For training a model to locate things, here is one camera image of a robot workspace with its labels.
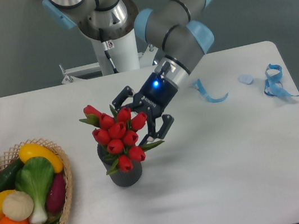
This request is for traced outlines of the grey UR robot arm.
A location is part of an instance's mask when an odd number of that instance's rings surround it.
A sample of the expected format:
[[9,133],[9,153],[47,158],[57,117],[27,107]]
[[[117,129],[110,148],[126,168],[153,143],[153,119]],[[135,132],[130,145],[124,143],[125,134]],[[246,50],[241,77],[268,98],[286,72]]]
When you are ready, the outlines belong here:
[[138,11],[131,0],[43,0],[43,7],[59,25],[75,26],[88,38],[104,75],[139,67],[136,40],[152,44],[164,55],[140,91],[124,88],[112,105],[147,115],[143,143],[163,139],[173,123],[164,109],[180,84],[196,68],[214,42],[212,31],[196,20],[212,0],[169,0],[159,12]]

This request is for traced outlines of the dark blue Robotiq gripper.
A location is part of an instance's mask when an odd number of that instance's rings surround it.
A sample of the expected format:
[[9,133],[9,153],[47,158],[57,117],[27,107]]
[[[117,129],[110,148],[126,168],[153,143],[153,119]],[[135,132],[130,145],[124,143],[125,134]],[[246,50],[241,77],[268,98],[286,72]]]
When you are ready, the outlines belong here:
[[[172,83],[161,78],[159,74],[151,73],[138,93],[134,94],[134,90],[126,86],[112,101],[112,105],[117,112],[126,107],[133,109],[136,113],[144,112],[150,117],[147,120],[147,134],[140,142],[140,145],[145,145],[156,139],[164,139],[170,130],[174,118],[169,114],[162,114],[177,91],[178,89]],[[132,102],[124,104],[128,98],[131,98]],[[156,130],[156,120],[160,116],[162,125]]]

